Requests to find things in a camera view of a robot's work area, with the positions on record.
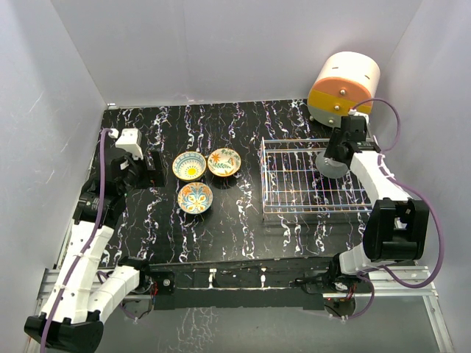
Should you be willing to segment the grey hexagon red-rim bowl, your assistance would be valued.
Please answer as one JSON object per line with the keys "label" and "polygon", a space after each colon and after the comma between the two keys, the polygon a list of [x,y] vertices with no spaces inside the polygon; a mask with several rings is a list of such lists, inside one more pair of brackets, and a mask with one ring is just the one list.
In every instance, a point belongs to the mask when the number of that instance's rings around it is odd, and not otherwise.
{"label": "grey hexagon red-rim bowl", "polygon": [[349,168],[344,163],[337,162],[331,158],[326,158],[324,151],[318,153],[315,163],[319,173],[329,179],[342,178],[349,171]]}

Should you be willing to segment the white floral leaf bowl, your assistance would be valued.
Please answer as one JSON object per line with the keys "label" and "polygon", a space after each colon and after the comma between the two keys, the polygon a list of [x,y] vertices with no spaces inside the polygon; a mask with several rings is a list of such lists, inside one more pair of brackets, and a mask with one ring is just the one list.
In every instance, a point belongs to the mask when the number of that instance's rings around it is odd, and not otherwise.
{"label": "white floral leaf bowl", "polygon": [[241,157],[233,149],[222,148],[213,151],[207,160],[208,169],[218,177],[230,177],[241,167]]}

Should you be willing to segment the yellow blue mandala bowl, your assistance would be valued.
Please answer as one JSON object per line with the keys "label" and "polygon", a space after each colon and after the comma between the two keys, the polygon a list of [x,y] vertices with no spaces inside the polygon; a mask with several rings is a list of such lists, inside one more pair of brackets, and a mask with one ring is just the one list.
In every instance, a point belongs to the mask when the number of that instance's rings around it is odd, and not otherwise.
{"label": "yellow blue mandala bowl", "polygon": [[196,151],[186,151],[178,155],[172,163],[172,171],[176,178],[184,182],[200,179],[207,169],[205,157]]}

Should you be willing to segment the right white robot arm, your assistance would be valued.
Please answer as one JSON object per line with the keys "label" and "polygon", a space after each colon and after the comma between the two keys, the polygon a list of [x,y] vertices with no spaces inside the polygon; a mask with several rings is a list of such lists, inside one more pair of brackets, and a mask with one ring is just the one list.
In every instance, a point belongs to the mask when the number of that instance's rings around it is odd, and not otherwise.
{"label": "right white robot arm", "polygon": [[358,275],[395,262],[421,258],[425,247],[429,207],[413,199],[391,176],[379,146],[367,140],[369,118],[350,110],[341,118],[327,148],[316,159],[324,177],[338,179],[352,172],[372,203],[362,241],[351,250],[336,254],[323,274],[305,275],[291,286],[320,284],[343,292]]}

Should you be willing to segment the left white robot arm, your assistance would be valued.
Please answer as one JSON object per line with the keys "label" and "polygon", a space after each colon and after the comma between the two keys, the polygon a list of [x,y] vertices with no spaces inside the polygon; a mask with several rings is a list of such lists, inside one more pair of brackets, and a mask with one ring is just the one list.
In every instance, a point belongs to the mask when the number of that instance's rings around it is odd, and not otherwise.
{"label": "left white robot arm", "polygon": [[94,288],[102,255],[134,190],[161,188],[165,172],[160,152],[134,158],[123,148],[99,152],[82,187],[73,215],[65,259],[40,313],[26,319],[25,333],[40,351],[94,352],[106,320],[131,292],[152,284],[145,260],[125,259]]}

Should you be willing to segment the orange blue ornate bowl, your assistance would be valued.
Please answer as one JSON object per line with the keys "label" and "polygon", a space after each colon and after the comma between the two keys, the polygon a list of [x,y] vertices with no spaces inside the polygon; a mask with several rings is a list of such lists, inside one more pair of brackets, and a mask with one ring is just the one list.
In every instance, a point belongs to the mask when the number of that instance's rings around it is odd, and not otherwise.
{"label": "orange blue ornate bowl", "polygon": [[212,190],[201,182],[192,182],[183,186],[177,196],[177,203],[180,209],[192,215],[206,212],[212,205],[212,202]]}

